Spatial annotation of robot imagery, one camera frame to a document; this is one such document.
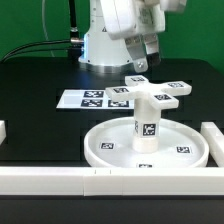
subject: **black square marker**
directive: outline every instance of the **black square marker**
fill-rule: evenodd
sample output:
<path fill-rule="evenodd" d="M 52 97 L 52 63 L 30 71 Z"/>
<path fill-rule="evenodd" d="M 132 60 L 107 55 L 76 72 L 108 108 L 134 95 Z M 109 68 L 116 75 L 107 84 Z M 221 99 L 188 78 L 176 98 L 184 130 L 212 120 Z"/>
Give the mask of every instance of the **black square marker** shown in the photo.
<path fill-rule="evenodd" d="M 103 98 L 104 91 L 85 91 L 84 98 Z"/>
<path fill-rule="evenodd" d="M 108 107 L 129 107 L 129 101 L 113 102 L 108 100 Z"/>
<path fill-rule="evenodd" d="M 82 100 L 81 107 L 102 107 L 103 106 L 103 100 L 89 100 L 84 99 Z"/>
<path fill-rule="evenodd" d="M 154 135 L 156 135 L 156 125 L 155 124 L 144 124 L 143 136 L 154 136 Z"/>
<path fill-rule="evenodd" d="M 126 88 L 114 88 L 115 93 L 128 93 L 128 89 Z"/>
<path fill-rule="evenodd" d="M 178 82 L 168 83 L 168 85 L 171 86 L 171 87 L 173 87 L 173 88 L 184 87 L 182 84 L 180 84 Z"/>
<path fill-rule="evenodd" d="M 190 147 L 177 147 L 178 153 L 191 153 Z"/>
<path fill-rule="evenodd" d="M 166 95 L 166 94 L 163 94 L 163 95 L 155 95 L 154 96 L 157 100 L 171 100 L 171 98 Z"/>
<path fill-rule="evenodd" d="M 135 131 L 138 133 L 138 121 L 135 121 Z"/>
<path fill-rule="evenodd" d="M 139 168 L 152 168 L 151 164 L 138 164 Z"/>
<path fill-rule="evenodd" d="M 143 79 L 142 77 L 131 78 L 131 80 L 133 80 L 134 82 L 144 82 L 144 81 L 146 81 L 146 80 Z"/>
<path fill-rule="evenodd" d="M 114 143 L 102 143 L 101 144 L 101 149 L 114 149 Z"/>

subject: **white bar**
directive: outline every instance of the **white bar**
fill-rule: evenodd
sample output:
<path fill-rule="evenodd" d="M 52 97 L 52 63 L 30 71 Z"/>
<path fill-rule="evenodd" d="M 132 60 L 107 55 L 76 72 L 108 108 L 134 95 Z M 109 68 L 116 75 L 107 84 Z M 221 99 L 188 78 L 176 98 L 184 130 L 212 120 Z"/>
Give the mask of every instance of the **white bar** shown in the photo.
<path fill-rule="evenodd" d="M 0 195 L 224 195 L 224 169 L 1 167 Z"/>
<path fill-rule="evenodd" d="M 201 134 L 209 145 L 209 150 L 219 167 L 224 167 L 224 136 L 213 122 L 202 122 Z"/>
<path fill-rule="evenodd" d="M 6 138 L 5 122 L 0 121 L 0 145 L 2 144 L 5 138 Z"/>

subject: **black table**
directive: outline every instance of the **black table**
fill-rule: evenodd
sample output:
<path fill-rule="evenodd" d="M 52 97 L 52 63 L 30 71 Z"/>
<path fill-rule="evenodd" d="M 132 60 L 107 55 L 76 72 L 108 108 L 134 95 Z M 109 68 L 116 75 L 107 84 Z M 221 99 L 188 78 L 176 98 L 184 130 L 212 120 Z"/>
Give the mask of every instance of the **black table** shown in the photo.
<path fill-rule="evenodd" d="M 88 166 L 83 155 L 87 131 L 98 123 L 131 116 L 131 110 L 57 110 L 64 89 L 105 89 L 124 77 L 79 69 L 66 58 L 20 58 L 0 65 L 0 120 L 7 139 L 1 166 Z M 185 81 L 190 96 L 162 117 L 200 130 L 213 121 L 223 130 L 224 76 L 207 62 L 166 59 L 144 74 L 151 82 Z M 216 166 L 212 158 L 208 166 Z M 0 223 L 220 223 L 222 197 L 3 197 Z"/>

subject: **green background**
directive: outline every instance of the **green background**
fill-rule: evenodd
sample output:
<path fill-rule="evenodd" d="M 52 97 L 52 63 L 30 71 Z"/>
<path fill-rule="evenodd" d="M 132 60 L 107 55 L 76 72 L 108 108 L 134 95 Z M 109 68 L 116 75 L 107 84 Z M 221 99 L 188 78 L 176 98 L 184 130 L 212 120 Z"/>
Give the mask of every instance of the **green background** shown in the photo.
<path fill-rule="evenodd" d="M 45 40 L 42 0 L 0 3 L 0 57 L 20 45 Z M 89 27 L 89 0 L 77 0 L 76 5 L 78 27 L 84 34 Z M 166 14 L 166 32 L 159 35 L 162 57 L 206 60 L 224 74 L 223 10 L 223 0 L 188 0 L 184 14 Z M 46 26 L 50 40 L 69 38 L 68 0 L 46 0 Z"/>

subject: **white robot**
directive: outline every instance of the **white robot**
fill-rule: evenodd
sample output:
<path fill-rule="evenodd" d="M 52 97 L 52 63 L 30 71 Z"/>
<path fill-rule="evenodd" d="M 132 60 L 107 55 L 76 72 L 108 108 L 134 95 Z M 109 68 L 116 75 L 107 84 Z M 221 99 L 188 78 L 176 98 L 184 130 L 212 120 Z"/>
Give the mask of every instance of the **white robot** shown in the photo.
<path fill-rule="evenodd" d="M 117 73 L 148 69 L 147 56 L 159 52 L 157 33 L 165 11 L 183 11 L 187 0 L 90 0 L 90 29 L 84 38 L 82 68 Z"/>

